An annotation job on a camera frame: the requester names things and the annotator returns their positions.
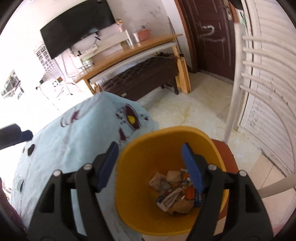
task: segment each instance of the yellow trash bin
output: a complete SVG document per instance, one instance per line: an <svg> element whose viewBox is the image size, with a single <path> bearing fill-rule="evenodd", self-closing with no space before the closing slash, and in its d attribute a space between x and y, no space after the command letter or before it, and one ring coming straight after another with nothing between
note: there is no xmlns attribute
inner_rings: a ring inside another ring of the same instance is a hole
<svg viewBox="0 0 296 241"><path fill-rule="evenodd" d="M177 126L151 132L132 141L122 152L117 165L116 208L121 219L132 229L146 235L172 236L190 232L199 208L189 214L163 212L157 205L159 193L149 186L156 172L185 168L181 147L188 142L207 163L225 170L212 140L201 130ZM222 210L229 192L224 191Z"/></svg>

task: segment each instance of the marble tile floor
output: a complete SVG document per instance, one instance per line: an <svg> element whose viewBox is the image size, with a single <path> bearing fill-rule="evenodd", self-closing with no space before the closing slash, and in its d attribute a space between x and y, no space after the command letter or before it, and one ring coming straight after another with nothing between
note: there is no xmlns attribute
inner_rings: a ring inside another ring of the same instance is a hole
<svg viewBox="0 0 296 241"><path fill-rule="evenodd" d="M177 125L193 126L204 131L210 138L222 140L231 100L232 85L206 74L190 74L192 92L176 96L169 88L158 88L139 103L151 117L166 128ZM229 147L239 169L248 172L256 188L272 184L284 176L261 154L249 140L236 130L232 131ZM286 223L296 208L296 192L290 189L263 199L273 228ZM225 219L217 223L215 233L223 231ZM173 237L144 235L145 241L183 241L188 234Z"/></svg>

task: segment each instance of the brown door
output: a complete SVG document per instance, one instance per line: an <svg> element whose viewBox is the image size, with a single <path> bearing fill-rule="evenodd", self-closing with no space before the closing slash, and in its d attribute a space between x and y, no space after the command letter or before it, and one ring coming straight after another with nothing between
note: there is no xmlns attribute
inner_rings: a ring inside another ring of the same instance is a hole
<svg viewBox="0 0 296 241"><path fill-rule="evenodd" d="M234 26L230 8L224 1L180 0L191 31L198 68L233 80Z"/></svg>

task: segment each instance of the flat screen tv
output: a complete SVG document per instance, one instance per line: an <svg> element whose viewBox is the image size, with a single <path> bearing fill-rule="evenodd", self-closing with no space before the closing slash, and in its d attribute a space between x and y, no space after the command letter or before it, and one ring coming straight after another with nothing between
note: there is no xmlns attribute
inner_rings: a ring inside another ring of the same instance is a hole
<svg viewBox="0 0 296 241"><path fill-rule="evenodd" d="M114 23L106 0L86 0L57 16L40 32L54 59L79 40Z"/></svg>

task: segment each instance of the metal screw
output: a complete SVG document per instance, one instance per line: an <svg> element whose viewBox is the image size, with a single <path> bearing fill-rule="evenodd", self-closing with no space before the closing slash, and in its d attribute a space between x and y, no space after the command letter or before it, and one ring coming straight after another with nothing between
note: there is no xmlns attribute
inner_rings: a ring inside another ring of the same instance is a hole
<svg viewBox="0 0 296 241"><path fill-rule="evenodd" d="M215 171L215 170L217 169L217 166L214 165L214 164L210 164L210 165L208 166L208 168L209 168L209 170L211 170L211 171Z"/></svg>
<svg viewBox="0 0 296 241"><path fill-rule="evenodd" d="M55 177L58 177L61 173L62 173L61 170L55 170L54 173L53 173L53 175Z"/></svg>
<svg viewBox="0 0 296 241"><path fill-rule="evenodd" d="M245 177L247 175L247 172L245 170L240 170L239 171L239 174L242 176L242 177Z"/></svg>
<svg viewBox="0 0 296 241"><path fill-rule="evenodd" d="M83 169L86 170L86 171L89 171L90 169L92 169L92 164L90 163L87 163L83 166Z"/></svg>

